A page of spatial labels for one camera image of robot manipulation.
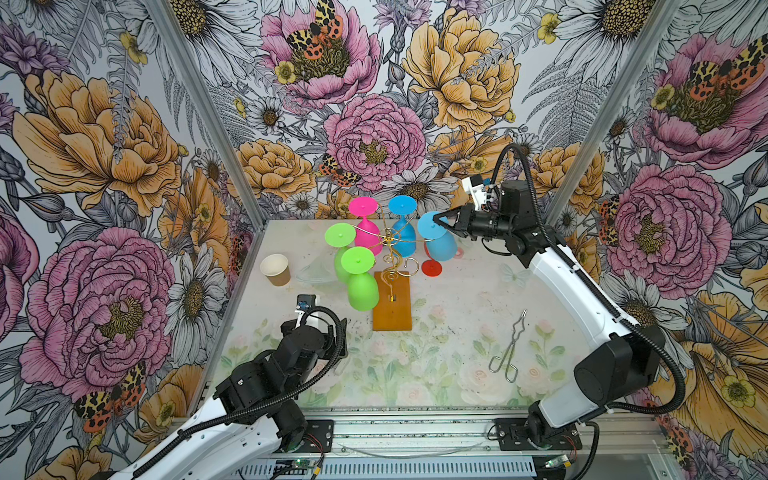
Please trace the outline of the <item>red wine glass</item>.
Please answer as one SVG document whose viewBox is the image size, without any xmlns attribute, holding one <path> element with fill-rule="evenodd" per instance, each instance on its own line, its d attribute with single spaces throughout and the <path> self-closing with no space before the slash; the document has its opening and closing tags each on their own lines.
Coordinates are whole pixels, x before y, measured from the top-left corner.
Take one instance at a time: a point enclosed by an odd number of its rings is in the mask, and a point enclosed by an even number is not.
<svg viewBox="0 0 768 480">
<path fill-rule="evenodd" d="M 421 263 L 421 271 L 428 277 L 434 278 L 440 276 L 443 271 L 443 267 L 439 261 L 432 258 L 427 243 L 424 244 L 423 250 L 427 259 Z"/>
</svg>

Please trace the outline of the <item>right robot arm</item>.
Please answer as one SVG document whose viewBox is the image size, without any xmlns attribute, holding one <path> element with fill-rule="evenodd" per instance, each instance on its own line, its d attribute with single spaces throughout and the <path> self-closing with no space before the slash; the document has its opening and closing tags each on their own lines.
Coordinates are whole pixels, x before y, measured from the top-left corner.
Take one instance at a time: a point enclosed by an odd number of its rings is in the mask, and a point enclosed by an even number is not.
<svg viewBox="0 0 768 480">
<path fill-rule="evenodd" d="M 541 215 L 530 162 L 516 143 L 498 158 L 522 163 L 521 180 L 463 179 L 468 203 L 434 215 L 436 225 L 471 240 L 501 240 L 501 255 L 516 257 L 572 316 L 589 348 L 568 381 L 534 402 L 510 433 L 544 449 L 612 410 L 660 416 L 685 400 L 681 367 L 666 350 L 661 329 L 644 326 L 605 293 L 577 261 L 564 238 Z"/>
</svg>

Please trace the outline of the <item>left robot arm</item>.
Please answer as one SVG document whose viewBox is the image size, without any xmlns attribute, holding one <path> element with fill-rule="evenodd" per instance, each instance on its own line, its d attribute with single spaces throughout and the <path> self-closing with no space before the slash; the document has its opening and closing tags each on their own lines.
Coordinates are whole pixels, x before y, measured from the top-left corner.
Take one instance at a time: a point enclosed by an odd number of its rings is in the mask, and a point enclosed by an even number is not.
<svg viewBox="0 0 768 480">
<path fill-rule="evenodd" d="M 179 429 L 154 450 L 99 479 L 222 479 L 251 460 L 301 442 L 296 400 L 347 354 L 346 319 L 323 306 L 281 326 L 278 346 L 235 367 Z"/>
</svg>

